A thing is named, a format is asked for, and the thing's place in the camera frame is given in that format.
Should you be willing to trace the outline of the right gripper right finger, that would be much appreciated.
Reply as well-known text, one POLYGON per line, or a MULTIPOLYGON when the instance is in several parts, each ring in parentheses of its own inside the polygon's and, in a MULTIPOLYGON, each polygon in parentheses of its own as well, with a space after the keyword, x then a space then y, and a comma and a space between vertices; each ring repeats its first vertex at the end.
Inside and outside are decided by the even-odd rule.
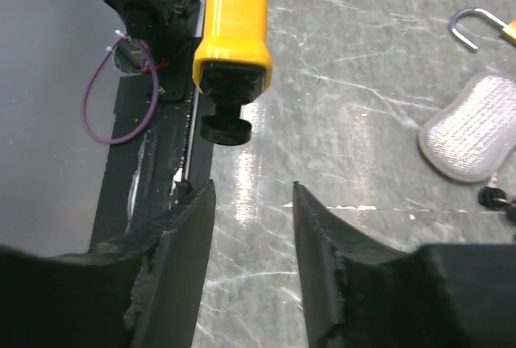
POLYGON ((310 346, 514 346, 514 245, 396 250, 302 184, 293 187, 293 226, 310 346))

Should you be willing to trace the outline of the yellow padlock black shackle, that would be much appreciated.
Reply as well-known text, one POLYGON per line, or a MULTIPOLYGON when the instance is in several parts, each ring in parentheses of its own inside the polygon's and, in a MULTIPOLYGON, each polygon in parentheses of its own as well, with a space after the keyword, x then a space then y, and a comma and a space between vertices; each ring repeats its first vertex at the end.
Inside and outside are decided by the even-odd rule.
POLYGON ((206 0, 193 82, 215 107, 202 117, 201 135, 207 141, 239 146, 251 139, 252 124, 240 112, 271 84, 267 30, 268 0, 206 0))

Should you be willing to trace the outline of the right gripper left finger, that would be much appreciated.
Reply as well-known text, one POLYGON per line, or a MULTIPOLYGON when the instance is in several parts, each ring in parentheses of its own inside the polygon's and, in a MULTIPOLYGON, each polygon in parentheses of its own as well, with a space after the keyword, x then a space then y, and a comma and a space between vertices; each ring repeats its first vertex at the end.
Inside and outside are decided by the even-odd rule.
POLYGON ((4 347, 188 347, 214 228, 212 181, 83 254, 1 249, 4 347))

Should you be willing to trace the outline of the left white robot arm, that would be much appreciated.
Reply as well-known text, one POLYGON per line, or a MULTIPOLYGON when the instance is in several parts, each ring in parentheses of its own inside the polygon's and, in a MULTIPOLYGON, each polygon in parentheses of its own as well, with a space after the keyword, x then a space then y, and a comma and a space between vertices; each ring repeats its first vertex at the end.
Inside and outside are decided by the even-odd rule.
POLYGON ((203 38, 208 48, 264 50, 268 0, 105 0, 128 38, 152 49, 177 50, 203 38))

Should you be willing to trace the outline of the orange black small padlock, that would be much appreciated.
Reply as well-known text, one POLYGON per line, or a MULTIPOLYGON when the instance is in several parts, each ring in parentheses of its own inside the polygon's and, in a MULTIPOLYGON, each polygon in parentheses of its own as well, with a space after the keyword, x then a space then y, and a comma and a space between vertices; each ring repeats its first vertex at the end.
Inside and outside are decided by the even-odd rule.
POLYGON ((506 219, 515 224, 515 199, 510 198, 496 183, 484 186, 477 194, 477 200, 486 209, 504 212, 506 219))

